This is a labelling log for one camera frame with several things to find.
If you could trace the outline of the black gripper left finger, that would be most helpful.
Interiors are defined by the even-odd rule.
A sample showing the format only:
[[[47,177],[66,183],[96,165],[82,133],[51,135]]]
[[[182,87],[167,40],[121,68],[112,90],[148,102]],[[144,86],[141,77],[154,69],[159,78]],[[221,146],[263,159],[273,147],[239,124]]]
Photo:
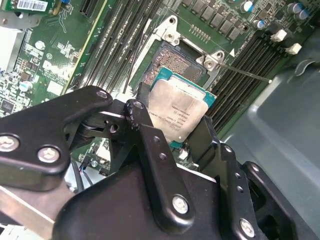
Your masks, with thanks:
[[[70,153],[93,138],[114,142],[111,173],[138,162],[158,223],[193,223],[196,209],[160,129],[137,99],[115,103],[109,93],[87,86],[2,117],[2,185],[35,192],[57,188]]]

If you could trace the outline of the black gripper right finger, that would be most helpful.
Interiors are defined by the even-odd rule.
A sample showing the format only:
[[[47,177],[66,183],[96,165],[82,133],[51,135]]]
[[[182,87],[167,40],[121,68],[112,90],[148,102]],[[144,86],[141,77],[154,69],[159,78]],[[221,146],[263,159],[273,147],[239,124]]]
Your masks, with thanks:
[[[303,240],[305,221],[256,163],[240,164],[204,116],[188,138],[201,173],[219,186],[220,232],[226,240]]]

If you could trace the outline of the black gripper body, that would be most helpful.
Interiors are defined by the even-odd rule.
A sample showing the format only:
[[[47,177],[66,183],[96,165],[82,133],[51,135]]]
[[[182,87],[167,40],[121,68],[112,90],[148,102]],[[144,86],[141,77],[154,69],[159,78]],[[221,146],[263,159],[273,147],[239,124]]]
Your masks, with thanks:
[[[72,197],[58,214],[54,240],[232,240],[222,223],[219,186],[179,167],[196,209],[194,225],[174,235],[156,224],[141,167],[134,163]]]

